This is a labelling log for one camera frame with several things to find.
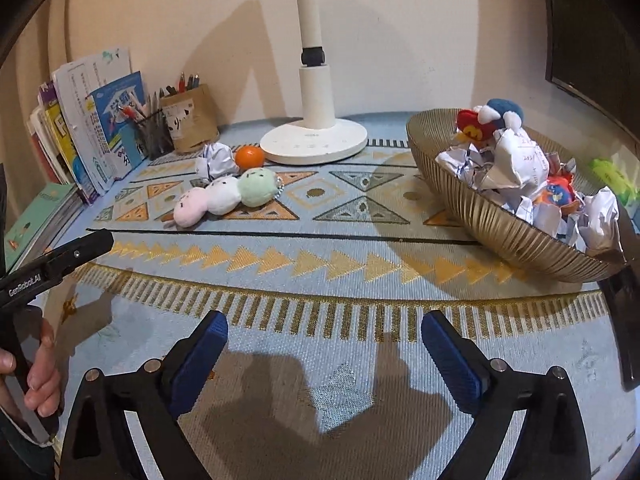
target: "lamp base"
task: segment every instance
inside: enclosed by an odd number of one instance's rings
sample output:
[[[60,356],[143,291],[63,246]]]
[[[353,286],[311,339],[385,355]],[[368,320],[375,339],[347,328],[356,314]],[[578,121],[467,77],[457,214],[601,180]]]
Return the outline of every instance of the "lamp base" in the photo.
[[[361,124],[336,119],[323,130],[304,127],[305,121],[283,124],[260,141],[265,156],[286,166],[311,166],[355,155],[367,145],[367,129]]]

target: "oval basket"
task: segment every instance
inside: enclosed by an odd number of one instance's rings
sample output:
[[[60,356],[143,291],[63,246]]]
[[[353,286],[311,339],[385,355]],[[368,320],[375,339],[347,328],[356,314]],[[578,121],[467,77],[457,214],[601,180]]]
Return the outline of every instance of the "oval basket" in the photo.
[[[622,268],[620,264],[591,258],[552,238],[441,168],[435,157],[451,145],[458,111],[458,108],[436,108],[422,112],[409,120],[406,130],[414,159],[427,184],[474,238],[515,267],[542,272],[560,282],[594,282]],[[564,162],[572,158],[560,144],[530,128],[526,130],[545,153],[558,152]],[[604,186],[580,161],[573,185],[584,194],[595,194]]]

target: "stack of books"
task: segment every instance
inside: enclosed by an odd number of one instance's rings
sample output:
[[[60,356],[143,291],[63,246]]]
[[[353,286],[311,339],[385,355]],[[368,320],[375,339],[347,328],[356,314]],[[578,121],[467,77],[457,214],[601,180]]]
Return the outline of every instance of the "stack of books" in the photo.
[[[67,63],[40,86],[28,121],[36,153],[54,184],[75,183],[92,204],[142,162],[143,149],[123,110],[145,93],[129,52],[111,48]]]
[[[7,272],[56,246],[82,212],[76,184],[47,184],[4,236]]]

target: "pink plush ball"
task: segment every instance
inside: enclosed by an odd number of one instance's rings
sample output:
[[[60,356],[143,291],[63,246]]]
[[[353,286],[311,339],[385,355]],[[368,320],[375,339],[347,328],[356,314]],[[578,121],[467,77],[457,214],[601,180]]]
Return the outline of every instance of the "pink plush ball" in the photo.
[[[207,192],[193,187],[182,195],[174,207],[174,221],[180,227],[191,227],[207,212]]]

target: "blue gripper pad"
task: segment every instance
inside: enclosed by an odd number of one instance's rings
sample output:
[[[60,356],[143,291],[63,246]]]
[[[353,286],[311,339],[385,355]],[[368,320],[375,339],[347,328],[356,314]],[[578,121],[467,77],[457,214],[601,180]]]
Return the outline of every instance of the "blue gripper pad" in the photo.
[[[209,326],[187,355],[172,383],[169,413],[174,420],[193,409],[226,345],[229,332],[226,317],[221,312],[212,314]]]
[[[463,340],[439,310],[428,312],[422,318],[422,342],[433,359],[458,409],[476,415],[481,397],[487,386],[463,357],[457,341]]]

